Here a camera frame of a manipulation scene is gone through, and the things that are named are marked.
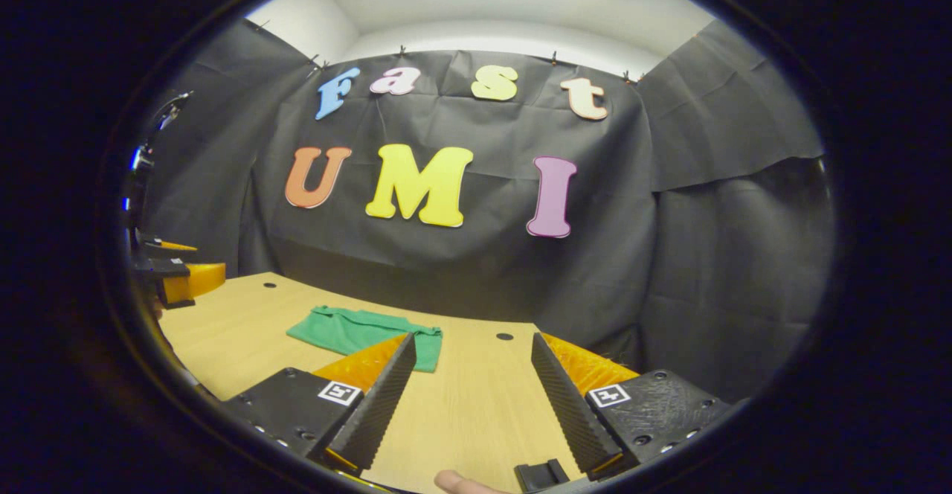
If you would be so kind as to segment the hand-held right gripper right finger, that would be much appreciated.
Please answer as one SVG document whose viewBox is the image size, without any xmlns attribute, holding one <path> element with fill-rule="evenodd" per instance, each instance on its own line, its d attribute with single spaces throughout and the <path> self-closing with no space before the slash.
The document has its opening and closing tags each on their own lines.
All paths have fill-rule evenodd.
<svg viewBox="0 0 952 494">
<path fill-rule="evenodd" d="M 531 363 L 589 480 L 669 454 L 734 407 L 670 370 L 639 374 L 545 333 L 533 336 Z"/>
</svg>

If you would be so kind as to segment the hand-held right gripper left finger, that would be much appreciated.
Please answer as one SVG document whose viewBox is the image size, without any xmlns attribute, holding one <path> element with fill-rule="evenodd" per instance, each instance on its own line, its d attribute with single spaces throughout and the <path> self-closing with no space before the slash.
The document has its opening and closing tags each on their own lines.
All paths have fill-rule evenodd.
<svg viewBox="0 0 952 494">
<path fill-rule="evenodd" d="M 371 468 L 416 362 L 415 335 L 399 334 L 313 372 L 279 369 L 223 406 L 289 452 L 358 476 Z"/>
</svg>

